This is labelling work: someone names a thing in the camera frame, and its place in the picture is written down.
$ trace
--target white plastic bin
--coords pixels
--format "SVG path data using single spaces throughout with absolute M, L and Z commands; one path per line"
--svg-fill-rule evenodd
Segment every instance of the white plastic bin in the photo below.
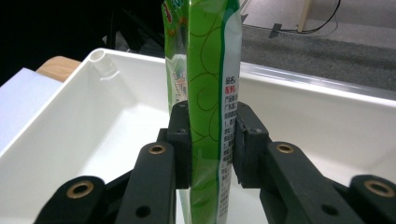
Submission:
M 273 140 L 301 148 L 327 177 L 396 182 L 396 94 L 242 63 L 239 100 Z M 0 158 L 0 223 L 32 223 L 65 181 L 134 168 L 169 121 L 164 59 L 97 49 Z M 177 206 L 177 223 L 182 223 Z M 228 223 L 265 223 L 257 189 L 233 176 Z

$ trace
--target brass screw insert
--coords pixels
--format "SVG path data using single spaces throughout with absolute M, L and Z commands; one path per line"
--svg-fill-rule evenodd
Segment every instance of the brass screw insert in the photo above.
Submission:
M 79 199 L 87 196 L 93 190 L 93 183 L 90 180 L 81 180 L 69 188 L 66 195 L 71 199 Z
M 292 146 L 286 144 L 279 144 L 276 146 L 276 149 L 282 153 L 293 153 L 294 148 Z
M 165 152 L 165 147 L 163 147 L 163 146 L 154 146 L 154 147 L 151 147 L 148 150 L 148 152 L 153 154 L 153 155 L 158 155 L 158 154 L 161 154 L 161 153 Z
M 390 186 L 378 180 L 366 180 L 364 186 L 372 193 L 382 197 L 392 198 L 396 195 Z

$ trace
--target black cable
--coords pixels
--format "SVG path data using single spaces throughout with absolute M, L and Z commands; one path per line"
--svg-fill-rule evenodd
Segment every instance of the black cable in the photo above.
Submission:
M 341 0 L 338 0 L 337 6 L 335 7 L 334 12 L 332 13 L 332 15 L 330 16 L 330 18 L 328 20 L 326 20 L 326 22 L 324 22 L 321 26 L 319 26 L 318 28 L 312 29 L 312 30 L 307 30 L 307 31 L 301 31 L 302 34 L 308 35 L 308 34 L 312 34 L 318 30 L 320 30 L 323 26 L 325 26 L 335 15 L 335 13 L 337 12 L 338 8 L 341 5 Z
M 332 15 L 330 16 L 330 18 L 328 20 L 326 20 L 322 25 L 320 25 L 319 27 L 317 27 L 315 29 L 307 30 L 307 31 L 301 31 L 301 32 L 298 32 L 296 30 L 284 30 L 284 29 L 280 29 L 278 31 L 282 32 L 282 33 L 292 33 L 292 34 L 298 34 L 298 35 L 309 35 L 309 34 L 312 34 L 312 33 L 316 32 L 316 31 L 320 30 L 323 26 L 325 26 L 327 23 L 329 23 L 329 21 L 332 20 L 332 18 L 334 17 L 334 15 L 337 12 L 337 10 L 340 7 L 340 5 L 341 5 L 341 0 L 338 0 L 337 6 L 335 7 L 335 10 L 332 13 Z M 252 27 L 252 28 L 259 28 L 259 29 L 268 30 L 268 31 L 273 31 L 274 30 L 274 29 L 271 29 L 271 28 L 263 28 L 263 27 L 252 26 L 252 25 L 244 25 L 244 26 Z

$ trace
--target wooden surface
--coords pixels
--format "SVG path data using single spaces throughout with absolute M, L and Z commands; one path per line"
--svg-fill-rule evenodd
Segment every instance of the wooden surface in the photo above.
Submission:
M 301 13 L 300 22 L 298 23 L 297 31 L 300 33 L 303 31 L 306 19 L 308 18 L 309 11 L 311 10 L 313 0 L 305 0 L 303 12 Z
M 35 71 L 46 77 L 52 77 L 53 79 L 64 82 L 79 65 L 79 61 L 63 56 L 56 56 L 48 59 Z

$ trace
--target green plastic bag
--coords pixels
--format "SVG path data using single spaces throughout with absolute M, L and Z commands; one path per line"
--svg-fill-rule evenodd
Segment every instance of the green plastic bag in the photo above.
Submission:
M 226 223 L 231 183 L 242 26 L 239 1 L 165 0 L 169 109 L 188 100 L 191 188 L 180 196 L 186 223 Z

